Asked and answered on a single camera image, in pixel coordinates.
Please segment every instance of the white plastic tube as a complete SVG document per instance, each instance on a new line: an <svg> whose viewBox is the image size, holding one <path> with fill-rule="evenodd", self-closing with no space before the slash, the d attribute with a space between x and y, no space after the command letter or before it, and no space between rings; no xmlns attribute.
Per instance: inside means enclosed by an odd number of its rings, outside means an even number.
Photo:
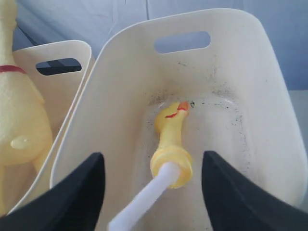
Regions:
<svg viewBox="0 0 308 231"><path fill-rule="evenodd" d="M158 175L109 223L109 231L129 231L148 211L167 187L177 181L180 167L174 162L161 166Z"/></svg>

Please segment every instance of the white plastic basket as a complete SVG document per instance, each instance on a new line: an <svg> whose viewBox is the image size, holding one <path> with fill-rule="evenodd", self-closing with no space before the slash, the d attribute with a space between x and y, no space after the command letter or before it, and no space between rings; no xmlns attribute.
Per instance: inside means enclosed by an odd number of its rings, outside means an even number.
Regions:
<svg viewBox="0 0 308 231"><path fill-rule="evenodd" d="M68 121L95 62L90 46L78 40L69 40L30 47L13 53L16 63L23 68L45 99L45 108L51 121L54 144L38 176L31 164L8 168L5 179L5 201L10 213L29 203L49 189L51 167L62 142ZM81 70L44 76L36 64L73 58Z"/></svg>
<svg viewBox="0 0 308 231"><path fill-rule="evenodd" d="M208 47L158 54L160 37L207 31ZM183 146L192 180L165 192L135 230L210 228L201 191L205 150L214 150L269 193L298 205L308 165L295 113L261 23L233 9L210 9L131 26L104 46L70 121L51 173L65 178L92 152L104 154L106 192L97 230L152 176L153 119L172 101L194 103Z"/></svg>

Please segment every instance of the handle cutout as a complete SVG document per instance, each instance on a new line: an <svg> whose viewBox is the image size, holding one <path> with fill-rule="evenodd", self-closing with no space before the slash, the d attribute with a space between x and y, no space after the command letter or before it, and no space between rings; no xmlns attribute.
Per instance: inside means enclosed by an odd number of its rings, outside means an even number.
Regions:
<svg viewBox="0 0 308 231"><path fill-rule="evenodd" d="M82 69L80 62L73 58L50 60L36 64L36 69L44 76L78 72Z"/></svg>
<svg viewBox="0 0 308 231"><path fill-rule="evenodd" d="M157 53L166 54L205 48L210 43L211 37L206 31L196 31L158 38L154 43L154 49Z"/></svg>

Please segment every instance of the orange beak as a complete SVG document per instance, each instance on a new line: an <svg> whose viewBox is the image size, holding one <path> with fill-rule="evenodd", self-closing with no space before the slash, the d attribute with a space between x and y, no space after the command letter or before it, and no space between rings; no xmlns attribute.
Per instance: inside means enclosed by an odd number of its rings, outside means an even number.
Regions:
<svg viewBox="0 0 308 231"><path fill-rule="evenodd" d="M189 108L189 104L188 104L188 101L184 101L184 102L181 102L178 106L178 111L179 110L184 110L184 111L188 111L188 108Z"/></svg>

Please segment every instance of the yellow plush chicken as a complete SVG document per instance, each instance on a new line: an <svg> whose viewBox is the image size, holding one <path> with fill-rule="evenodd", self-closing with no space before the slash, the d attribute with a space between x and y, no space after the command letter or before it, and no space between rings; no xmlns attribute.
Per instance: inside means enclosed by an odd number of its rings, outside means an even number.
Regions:
<svg viewBox="0 0 308 231"><path fill-rule="evenodd" d="M155 119L155 130L160 134L158 148L151 159L151 172L156 177L160 167L173 161L181 168L181 173L175 184L170 188L178 188L186 184L193 176L192 158L182 147L182 124L188 115L188 102L173 103L162 110Z"/></svg>
<svg viewBox="0 0 308 231"><path fill-rule="evenodd" d="M44 100L13 58L16 16L15 0L0 0L0 216L5 167L31 161L39 172L52 145Z"/></svg>

